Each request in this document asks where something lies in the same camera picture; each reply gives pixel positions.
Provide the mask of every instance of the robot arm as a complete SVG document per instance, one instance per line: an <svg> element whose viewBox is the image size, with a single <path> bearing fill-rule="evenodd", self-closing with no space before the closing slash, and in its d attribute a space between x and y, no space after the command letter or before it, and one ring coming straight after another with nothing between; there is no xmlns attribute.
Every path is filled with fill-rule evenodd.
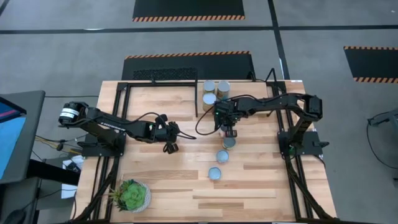
<svg viewBox="0 0 398 224"><path fill-rule="evenodd" d="M298 104L304 102L304 109ZM314 121L322 118L322 100L316 96L287 93L275 98L256 99L251 97L232 98L228 101L216 102L214 110L215 128L226 126L226 136L236 137L237 132L233 126L241 119L260 111L291 110L300 119L297 124L289 129L289 141L295 147L301 147L304 132Z"/></svg>
<svg viewBox="0 0 398 224"><path fill-rule="evenodd" d="M120 133L126 133L137 141L166 142L164 151L169 154L178 151L178 146L175 143L177 134L180 133L178 124L175 122L166 124L167 116L165 114L158 116L155 122L138 119L128 121L102 112L98 108L89 107L84 102L70 102L64 105L58 121L63 127L81 128L87 131L110 149L115 147L117 136Z"/></svg>

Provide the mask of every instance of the potted plant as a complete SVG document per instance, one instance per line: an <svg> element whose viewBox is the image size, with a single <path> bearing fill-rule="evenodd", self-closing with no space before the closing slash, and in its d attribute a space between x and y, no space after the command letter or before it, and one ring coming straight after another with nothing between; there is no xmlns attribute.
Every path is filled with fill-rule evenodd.
<svg viewBox="0 0 398 224"><path fill-rule="evenodd" d="M116 190L112 190L109 196L120 209L133 213L142 212L150 204L150 190L146 184L136 180L124 181Z"/></svg>

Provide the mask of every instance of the orange and black striped tape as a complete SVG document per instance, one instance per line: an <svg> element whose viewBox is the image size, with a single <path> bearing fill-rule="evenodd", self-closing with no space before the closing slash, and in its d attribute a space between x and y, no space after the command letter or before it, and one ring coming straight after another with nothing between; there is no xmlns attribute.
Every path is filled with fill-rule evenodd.
<svg viewBox="0 0 398 224"><path fill-rule="evenodd" d="M344 50L360 49L360 50L398 50L398 47L364 47L364 46L344 46Z"/></svg>
<svg viewBox="0 0 398 224"><path fill-rule="evenodd" d="M355 77L354 81L368 83L398 83L398 78Z"/></svg>
<svg viewBox="0 0 398 224"><path fill-rule="evenodd" d="M250 54L250 51L230 51L230 52L200 52L200 53L179 53L179 54L155 54L155 55L130 55L124 59L130 58L153 58L153 57L181 57L181 56L202 56L202 55L231 55L231 54Z"/></svg>
<svg viewBox="0 0 398 224"><path fill-rule="evenodd" d="M245 16L223 15L223 16L151 16L135 17L133 22L175 22L175 21L213 21L213 20L243 20Z"/></svg>

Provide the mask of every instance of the wooden table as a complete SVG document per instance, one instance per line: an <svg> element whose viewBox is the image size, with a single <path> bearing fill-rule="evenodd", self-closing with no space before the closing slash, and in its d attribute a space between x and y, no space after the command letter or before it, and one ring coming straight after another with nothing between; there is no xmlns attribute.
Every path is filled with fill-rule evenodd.
<svg viewBox="0 0 398 224"><path fill-rule="evenodd" d="M103 82L97 107L112 113L117 81ZM302 82L286 81L287 92L304 93ZM202 110L203 82L198 84L198 113ZM264 82L231 81L230 96L250 94L258 98L272 97ZM122 103L119 105L121 115ZM134 87L130 94L127 119L146 112L164 113L176 121L180 129L197 140L178 138L180 150L175 154L162 152L162 143L144 144L128 138L125 154L119 165L117 186L123 180L137 179L152 192L150 207L142 213L119 212L113 207L111 222L270 222L294 221L287 171L280 158L276 133L276 114L266 112L242 119L237 125L236 147L229 151L226 164L216 162L222 149L218 133L200 136L195 132L194 89L192 87ZM154 116L144 119L154 120ZM199 132L214 127L212 115L206 115ZM330 215L335 216L328 180L323 164L313 156L302 156L309 191ZM96 157L83 164L76 194L77 214L90 201L96 168ZM208 169L218 166L219 181L210 181ZM297 189L302 216L305 207ZM100 217L104 216L106 196Z"/></svg>

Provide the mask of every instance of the gray floor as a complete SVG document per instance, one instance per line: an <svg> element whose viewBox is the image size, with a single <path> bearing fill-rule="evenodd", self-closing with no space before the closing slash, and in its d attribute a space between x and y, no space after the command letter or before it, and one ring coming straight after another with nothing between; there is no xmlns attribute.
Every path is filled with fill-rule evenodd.
<svg viewBox="0 0 398 224"><path fill-rule="evenodd" d="M274 0L280 26L398 24L395 0ZM134 1L11 0L0 17L0 29L92 29L127 27L270 26L267 1L244 0L245 21L132 23ZM282 31L291 79L303 80L309 94L324 102L315 124L325 148L326 172L338 216L343 220L396 223L398 189L394 171L372 155L366 140L366 118L398 107L398 85L356 83L343 47L396 47L398 30ZM0 92L45 90L48 95L96 95L103 80L119 80L123 59L135 54L250 50L259 78L271 67L281 74L273 31L173 32L134 34L0 35ZM72 138L82 132L57 128L65 102L46 99L38 134ZM96 99L84 99L91 105ZM370 130L376 152L398 166L396 138L389 125ZM40 145L35 152L56 158ZM70 207L43 212L40 223L65 221Z"/></svg>

